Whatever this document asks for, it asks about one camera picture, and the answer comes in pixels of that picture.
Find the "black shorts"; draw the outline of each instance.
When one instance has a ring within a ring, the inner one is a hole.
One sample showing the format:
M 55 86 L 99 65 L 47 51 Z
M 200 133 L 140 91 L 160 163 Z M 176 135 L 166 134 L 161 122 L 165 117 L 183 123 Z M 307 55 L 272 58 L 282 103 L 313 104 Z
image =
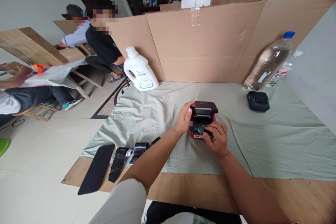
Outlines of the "black shorts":
M 173 217 L 176 214 L 182 212 L 189 212 L 199 216 L 202 216 L 216 224 L 242 224 L 239 215 L 233 213 L 217 212 L 212 210 L 206 210 L 202 208 L 193 208 L 190 206 L 181 206 L 169 203 L 162 203 L 153 201 L 149 206 L 146 216 L 145 224 L 160 224 L 165 220 Z

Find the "dark pants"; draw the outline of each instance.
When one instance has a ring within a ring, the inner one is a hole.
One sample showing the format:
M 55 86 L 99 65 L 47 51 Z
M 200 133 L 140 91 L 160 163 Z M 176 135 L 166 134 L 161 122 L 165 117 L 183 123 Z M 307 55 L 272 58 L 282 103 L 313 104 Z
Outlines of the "dark pants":
M 13 95 L 20 102 L 21 109 L 19 112 L 46 102 L 53 97 L 61 105 L 74 100 L 63 86 L 17 87 L 6 89 L 5 92 Z
M 111 73 L 113 70 L 105 64 L 105 62 L 99 56 L 88 56 L 85 58 L 85 61 L 93 66 L 94 68 L 99 69 L 100 71 Z
M 190 206 L 174 205 L 169 203 L 162 203 L 153 201 L 149 206 L 145 220 L 146 224 L 159 224 L 165 220 L 173 217 L 176 214 L 182 212 L 190 212 L 199 216 L 202 216 L 216 224 L 241 224 L 242 221 L 239 215 L 232 213 L 224 213 L 206 210 L 202 208 L 192 208 Z

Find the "white bottle cap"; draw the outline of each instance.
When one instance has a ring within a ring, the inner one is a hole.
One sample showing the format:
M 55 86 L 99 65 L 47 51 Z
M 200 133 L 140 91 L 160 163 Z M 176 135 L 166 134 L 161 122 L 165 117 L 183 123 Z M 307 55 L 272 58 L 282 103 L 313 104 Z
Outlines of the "white bottle cap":
M 139 56 L 139 53 L 134 47 L 126 47 L 126 52 L 129 58 L 135 58 Z
M 302 51 L 296 50 L 296 51 L 293 53 L 293 56 L 294 56 L 294 57 L 299 57 L 301 54 L 303 54 Z

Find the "black t-shirt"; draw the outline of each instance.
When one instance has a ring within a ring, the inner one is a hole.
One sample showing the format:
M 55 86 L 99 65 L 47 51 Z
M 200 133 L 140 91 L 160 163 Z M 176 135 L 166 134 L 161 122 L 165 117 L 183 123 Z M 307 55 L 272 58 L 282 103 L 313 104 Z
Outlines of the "black t-shirt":
M 97 53 L 97 55 L 107 64 L 111 65 L 122 56 L 112 37 L 106 31 L 98 31 L 90 25 L 85 33 L 86 41 Z

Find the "sandal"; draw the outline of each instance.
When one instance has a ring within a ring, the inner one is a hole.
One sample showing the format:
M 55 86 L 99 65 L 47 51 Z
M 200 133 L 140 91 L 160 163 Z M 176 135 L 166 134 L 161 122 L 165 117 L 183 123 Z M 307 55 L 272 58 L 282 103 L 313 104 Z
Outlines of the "sandal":
M 116 78 L 112 77 L 112 78 L 109 80 L 109 82 L 110 82 L 110 83 L 116 82 L 116 81 L 118 81 L 118 80 L 122 79 L 123 77 L 124 77 L 124 75 L 123 75 L 123 74 L 121 74 L 121 75 L 120 75 L 120 78 L 118 78 L 118 79 L 116 79 Z

